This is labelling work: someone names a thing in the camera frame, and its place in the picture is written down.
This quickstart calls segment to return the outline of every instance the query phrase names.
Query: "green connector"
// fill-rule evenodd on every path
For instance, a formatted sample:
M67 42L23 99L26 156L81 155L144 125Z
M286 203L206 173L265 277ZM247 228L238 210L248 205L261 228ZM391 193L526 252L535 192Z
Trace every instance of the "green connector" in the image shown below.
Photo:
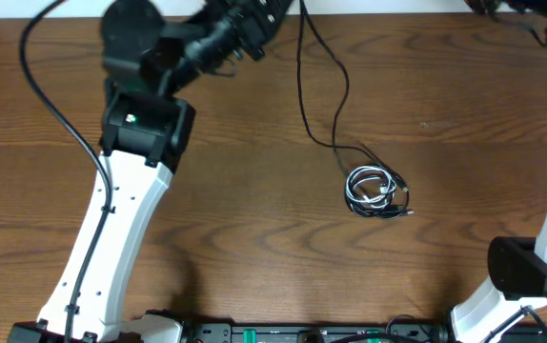
M244 343L256 343L256 330L244 330Z
M368 330L367 333L379 333L378 330ZM379 338L369 338L367 339L367 343L380 343L381 340Z

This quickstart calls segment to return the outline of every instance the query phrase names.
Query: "black wire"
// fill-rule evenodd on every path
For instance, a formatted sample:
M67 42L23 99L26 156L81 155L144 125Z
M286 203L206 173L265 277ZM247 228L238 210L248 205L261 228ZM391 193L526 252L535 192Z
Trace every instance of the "black wire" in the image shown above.
M36 14L36 16L30 20L24 31L22 32L21 39L19 42L19 62L22 66L22 70L24 74L26 75L26 79L28 80L28 83L30 84L30 87L32 90L36 93L36 95L40 98L40 100L45 104L45 107L53 114L53 116L62 124L64 129L66 129L76 140L77 142L83 147L83 149L87 152L88 156L91 159L91 162L95 165L95 167L98 169L98 172L100 173L100 176L102 177L102 181L104 182L104 189L106 191L106 200L104 202L104 208L102 209L102 215L100 216L100 220L97 224L97 227L95 229L95 233L93 234L93 238L91 239L90 246L88 247L87 253L85 254L85 259L83 260L83 264L81 265L81 269L79 270L79 273L76 277L76 282L74 283L74 288L72 289L72 295L71 295L71 301L66 308L67 310L67 319L66 319L66 329L64 333L64 342L70 342L72 338L72 322L74 319L75 312L78 311L78 308L76 306L77 299L79 297L79 293L81 291L81 285L83 284L83 279L85 278L85 273L87 271L88 266L90 265L91 257L93 256L93 252L95 251L95 247L97 245L98 239L100 238L100 234L102 233L102 230L104 229L104 224L106 223L106 219L109 215L109 210L111 208L111 202L112 202L112 184L111 180L109 179L109 176L106 173L106 170L104 169L104 166L102 166L102 163L100 163L100 160L98 159L98 155L93 151L90 144L81 136L81 134L72 126L72 124L64 117L64 115L53 105L53 103L50 101L50 99L43 93L43 91L40 89L34 78L32 77L32 74L30 72L30 68L28 66L28 62L26 59L26 46L28 44L28 37L30 36L30 32L36 25L47 15L50 11L61 5L66 0L56 0L53 3L51 3L49 6L47 6L44 10L42 10L40 13Z
M308 136L319 146L333 149L334 156L337 161L337 165L346 178L350 175L350 172L344 167L343 161L341 160L341 156L339 155L338 150L359 151L359 152L362 152L365 156L367 156L367 158L373 160L374 164L390 172L395 177L395 181L401 185L401 189L405 191L406 196L405 196L404 205L398 206L398 205L391 204L384 209L366 208L362 206L362 204L354 202L344 192L346 205L348 206L348 209L350 209L350 211L352 211L353 213L361 217L378 217L381 219L395 219L395 218L398 218L399 216L408 214L409 199L410 199L409 189L407 188L405 181L402 179L402 177L398 173L396 173L391 168L386 166L374 153L372 153L369 149L367 149L364 146L361 149L359 147L354 147L354 146L337 145L336 143L337 123L338 123L339 115L343 111L343 108L350 95L350 75L348 74L346 67L343 65L343 63L341 63L341 61L339 61L336 58L336 56L334 55L334 52L327 45L327 43L324 41L324 39L318 32L314 22L312 21L312 17L308 13L307 7L305 6L305 1L300 0L299 5L300 5L300 17L299 17L299 36L298 36L297 53L296 53L296 64L297 64L296 79L297 79L297 89L298 89L298 98L299 98L299 109L301 111L301 118L303 119L303 124L305 126L305 130ZM314 136L314 134L312 133L312 130L310 129L310 124L307 118L307 114L305 112L305 105L303 104L303 86L301 82L301 70L302 70L301 54L303 51L303 36L304 36L306 21L308 23L308 26L310 27L310 30L312 31L316 40L318 41L318 44L320 44L320 46L324 48L324 50L331 57L331 59L333 59L333 61L337 64L339 69L343 72L343 77L345 79L345 91L343 94L343 98L341 100L341 103L339 104L339 107L337 108L337 111L334 114L333 129L331 131L331 144L322 142Z
M519 6L517 5L514 5L512 4L510 1L505 1L513 10L516 10L518 11L520 14L523 14L525 13L525 8L520 8ZM501 19L500 17L497 16L497 9L499 7L499 5L501 4L501 1L481 1L481 7L483 8L485 14L487 14L490 19L492 19L492 21L496 22L496 23L499 23L499 24L503 24L503 25L506 25L506 26L510 26L510 27L513 27L513 28L518 28L520 30L525 30L527 31L528 33L530 33L532 35L532 37L537 41L537 43L542 47L542 48L547 48L547 41L546 39L545 40L542 40L540 38L540 36L538 35L538 32L536 31L536 29L534 29L534 27L530 24L527 24L527 23L523 23L523 22L512 22L512 21L509 21L509 20L505 20L505 19Z
M522 310L524 310L525 312L527 312L529 315L531 315L534 318L538 326L542 329L542 333L547 337L547 324L544 323L544 321L540 318L537 312L534 311L532 306L526 306L522 308Z
M404 337L397 334L389 334L389 333L364 333L364 334L355 334L351 335L345 338L334 340L330 343L354 343L362 340L367 339L387 339L394 343L423 343L416 339L412 339L409 337Z
M392 318L392 319L390 320L390 322L388 323L388 325L386 325L386 333L390 333L390 329L391 329L392 326L394 325L395 321L397 321L397 320L400 319L400 318L409 318L409 319L412 319L412 320L417 321L417 319L415 319L415 317L412 316L412 315L410 315L410 314L399 314L399 315L397 315L396 317ZM430 339L431 339L431 334L430 334L428 331L426 331L426 329L424 329L424 327L421 326L421 324L417 324L417 326L418 326L419 329L422 330L422 332L423 332L424 334L426 334L426 336L429 338L429 339L426 340L425 342L430 341Z
M485 343L491 342L492 339L494 339L498 334L503 333L503 332L511 329L521 317L526 317L528 315L531 315L534 318L534 320L536 321L536 323L538 324L538 326L542 330L542 333L547 338L547 325L540 318L540 316L538 316L536 311L534 311L532 306L524 306L524 307L521 307L519 309L519 311L517 311L516 313L511 315L502 324L500 324L499 327L497 327L495 330L490 332L490 334L488 334L487 337L485 337L484 342Z

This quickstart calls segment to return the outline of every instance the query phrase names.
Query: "white wall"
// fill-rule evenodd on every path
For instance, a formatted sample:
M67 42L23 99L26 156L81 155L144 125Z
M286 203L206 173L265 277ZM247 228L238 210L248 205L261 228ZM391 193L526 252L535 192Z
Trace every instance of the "white wall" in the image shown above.
M152 0L164 15L189 15L203 0ZM51 0L0 0L0 18L33 17ZM112 0L68 0L54 11L54 17L100 16ZM469 11L464 0L306 0L312 14L415 13ZM292 13L297 13L294 4Z

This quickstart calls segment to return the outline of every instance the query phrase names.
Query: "wooden table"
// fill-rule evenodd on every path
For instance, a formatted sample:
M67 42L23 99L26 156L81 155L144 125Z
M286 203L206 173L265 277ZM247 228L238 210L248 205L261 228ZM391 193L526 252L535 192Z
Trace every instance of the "wooden table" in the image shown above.
M315 21L352 77L340 140L364 143L400 172L415 215L379 221L346 209L332 153L302 126L291 17L267 59L179 94L198 116L144 239L126 318L162 308L238 322L442 318L485 278L493 237L539 232L547 50L469 14ZM95 174L24 80L25 24L0 20L0 341L50 296ZM328 139L343 79L311 36L307 43L306 105L315 134ZM42 88L94 145L100 50L96 19L47 20L29 49Z

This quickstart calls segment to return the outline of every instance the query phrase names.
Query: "black bracket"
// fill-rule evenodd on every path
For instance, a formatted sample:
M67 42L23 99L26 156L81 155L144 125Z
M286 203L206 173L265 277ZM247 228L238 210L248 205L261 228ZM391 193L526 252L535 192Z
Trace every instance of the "black bracket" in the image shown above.
M41 319L36 322L24 322L13 324L10 330L7 343L58 343L64 340L63 334L51 333L47 331L47 321ZM83 333L82 339L72 339L72 343L95 343L98 336L95 333Z
M110 79L105 88L109 109L102 120L104 154L138 154L147 166L161 162L175 172L189 145L195 109L185 100L121 92Z
M72 310L74 311L74 314L79 314L79 309L80 309L80 308L81 308L80 306L76 306L76 305L75 305L75 306L72 308ZM67 312L70 311L70 310L71 310L71 305L66 305L66 307L64 308L64 312L67 313Z
M488 270L507 300L547 298L547 264L538 257L535 238L497 237L488 251Z

